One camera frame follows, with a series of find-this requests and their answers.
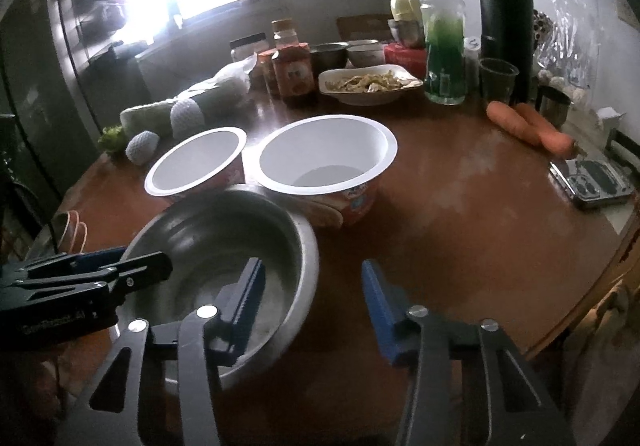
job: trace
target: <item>carrot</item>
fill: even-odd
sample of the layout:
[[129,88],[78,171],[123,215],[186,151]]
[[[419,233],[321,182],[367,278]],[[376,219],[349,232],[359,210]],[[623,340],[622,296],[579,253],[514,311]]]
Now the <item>carrot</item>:
[[562,159],[575,159],[577,147],[573,137],[558,131],[532,106],[524,102],[518,103],[513,108],[538,132],[540,142],[549,153]]
[[513,109],[522,115],[524,120],[533,126],[538,134],[540,134],[540,130],[558,131],[553,124],[542,117],[533,106],[528,105],[526,102],[517,103]]
[[505,103],[496,100],[490,102],[486,107],[486,116],[514,137],[532,146],[540,145],[540,137],[536,130]]

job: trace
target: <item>plastic cup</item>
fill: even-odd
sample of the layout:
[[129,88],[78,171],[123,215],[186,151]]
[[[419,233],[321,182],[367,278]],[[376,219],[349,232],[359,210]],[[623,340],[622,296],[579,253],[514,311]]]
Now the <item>plastic cup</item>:
[[511,63],[497,58],[482,58],[479,65],[482,98],[486,102],[498,100],[509,104],[516,76],[520,71]]

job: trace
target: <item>screw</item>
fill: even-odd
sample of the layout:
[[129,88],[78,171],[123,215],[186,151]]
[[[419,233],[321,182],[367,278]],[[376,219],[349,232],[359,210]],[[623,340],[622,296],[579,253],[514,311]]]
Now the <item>screw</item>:
[[146,329],[146,321],[145,320],[133,320],[129,324],[129,330],[131,332],[141,332]]
[[429,315],[429,309],[422,305],[413,305],[412,307],[409,307],[406,313],[414,318],[424,318]]
[[482,320],[480,326],[487,332],[495,332],[500,328],[500,325],[498,325],[497,321],[490,319]]
[[213,305],[203,305],[198,310],[196,310],[196,314],[198,315],[198,317],[206,320],[218,314],[218,309]]

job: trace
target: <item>brown tabletop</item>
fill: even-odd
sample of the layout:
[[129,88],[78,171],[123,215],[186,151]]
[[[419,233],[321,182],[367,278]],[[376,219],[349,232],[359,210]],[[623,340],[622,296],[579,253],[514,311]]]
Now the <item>brown tabletop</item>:
[[[290,349],[217,397],[232,442],[373,434],[398,420],[406,374],[378,353],[360,286],[364,259],[377,259],[410,300],[459,320],[494,318],[527,351],[562,330],[626,238],[600,212],[568,203],[548,178],[548,156],[501,132],[472,100],[445,107],[418,94],[367,109],[323,97],[289,110],[263,93],[250,98],[234,121],[249,135],[245,155],[274,129],[323,113],[380,121],[399,149],[361,222],[316,231],[318,290]],[[103,155],[69,190],[62,209],[87,223],[86,251],[128,244],[168,205],[145,193],[145,171]],[[106,346],[104,334],[88,338],[78,368],[88,375]]]

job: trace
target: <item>blue gripper pad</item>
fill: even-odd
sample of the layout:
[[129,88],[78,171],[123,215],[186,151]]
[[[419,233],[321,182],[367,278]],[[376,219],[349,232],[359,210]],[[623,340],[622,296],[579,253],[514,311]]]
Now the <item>blue gripper pad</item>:
[[417,326],[406,318],[410,303],[401,287],[391,285],[375,260],[362,263],[362,290],[376,332],[380,354],[392,366],[407,366],[418,352]]

